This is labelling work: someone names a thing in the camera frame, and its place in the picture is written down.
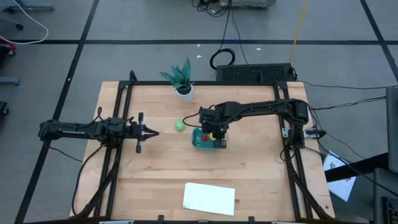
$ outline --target wooden table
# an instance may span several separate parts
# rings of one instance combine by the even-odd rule
[[[302,83],[288,83],[288,86],[290,98],[307,101]],[[118,82],[102,84],[97,107],[103,108],[103,117],[112,116],[117,87]],[[176,120],[196,113],[200,106],[225,101],[274,100],[273,88],[194,86],[194,94],[191,102],[182,103],[171,86],[133,86],[129,117],[144,112],[145,124],[160,135],[144,142],[141,154],[135,152],[136,140],[124,141],[112,219],[156,220],[158,215],[165,215],[166,220],[247,221],[248,216],[254,216],[256,221],[293,221],[288,174],[279,158],[282,139],[276,115],[248,117],[231,123],[226,135],[227,148],[217,151],[194,149],[191,144],[193,128],[186,127],[182,132],[174,128]],[[198,117],[187,122],[198,124]],[[311,120],[305,128],[310,127]],[[316,140],[306,139],[305,144],[318,150]],[[85,157],[98,146],[99,142],[88,141]],[[75,200],[77,211],[98,188],[104,153],[105,149],[90,159],[82,172]],[[302,159],[309,191],[334,217],[320,156],[303,149]],[[187,182],[235,188],[234,216],[184,209],[182,201]],[[102,215],[107,198],[108,193],[105,193]],[[302,217],[305,217],[299,189],[298,199]]]

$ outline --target artificial plant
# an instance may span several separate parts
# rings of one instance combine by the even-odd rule
[[[168,74],[167,72],[161,72],[160,74],[168,80],[171,84],[173,84],[174,88],[181,94],[188,94],[191,90],[191,63],[189,58],[184,63],[182,70],[176,66],[172,65],[173,75]]]

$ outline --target yellow cable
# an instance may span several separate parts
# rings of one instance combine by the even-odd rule
[[[308,7],[308,0],[305,0],[304,8],[301,13],[300,20],[298,22],[298,27],[296,29],[296,33],[294,34],[293,47],[292,47],[292,52],[290,53],[290,60],[289,60],[290,63],[292,63],[292,60],[293,60],[293,54],[294,54],[294,49],[296,48],[297,37],[299,36],[299,31],[301,29],[301,24],[303,23],[304,15],[305,15],[305,11],[307,10],[307,7]]]

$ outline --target toy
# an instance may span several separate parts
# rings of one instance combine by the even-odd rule
[[[181,120],[178,120],[175,122],[174,127],[177,131],[183,131],[185,129],[185,124]]]

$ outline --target gray floor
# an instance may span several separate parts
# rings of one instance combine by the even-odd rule
[[[50,30],[51,40],[78,40],[93,0],[46,0],[56,10],[31,12]],[[304,0],[278,0],[265,11],[235,10],[243,39],[292,40]],[[398,40],[395,0],[368,1],[386,40]],[[23,14],[0,14],[20,20],[25,29],[1,23],[0,34],[10,39],[39,39],[44,31]],[[221,39],[226,17],[212,18],[197,12],[189,0],[100,0],[88,33],[90,40]],[[238,35],[230,23],[227,39]],[[310,1],[300,31],[301,40],[377,40],[360,1]],[[161,80],[160,71],[182,64],[190,57],[193,80],[214,80],[208,60],[219,45],[85,45],[78,62],[62,121],[87,122],[94,109],[101,82],[126,80],[134,70],[140,80]],[[238,45],[236,64],[244,63]],[[77,45],[24,45],[1,69],[1,75],[18,76],[21,85],[1,86],[0,100],[8,101],[11,113],[0,131],[0,217],[2,223],[15,219],[27,183],[39,155],[39,123],[50,119],[58,101]],[[243,45],[250,63],[285,63],[291,45]],[[389,46],[398,58],[398,46]],[[220,55],[216,63],[228,63]],[[397,80],[379,45],[298,45],[293,65],[300,80],[314,84],[348,86],[396,85]],[[384,90],[338,90],[306,86],[313,107],[354,102],[383,96]],[[387,151],[386,109],[383,101],[318,113],[322,127],[349,144],[364,157]],[[352,161],[360,160],[344,145],[325,137],[325,147]],[[83,158],[86,141],[58,140],[52,146]],[[68,217],[73,187],[80,163],[50,151],[45,161],[25,222]],[[344,205],[333,198],[337,210]],[[339,217],[347,216],[338,212]]]

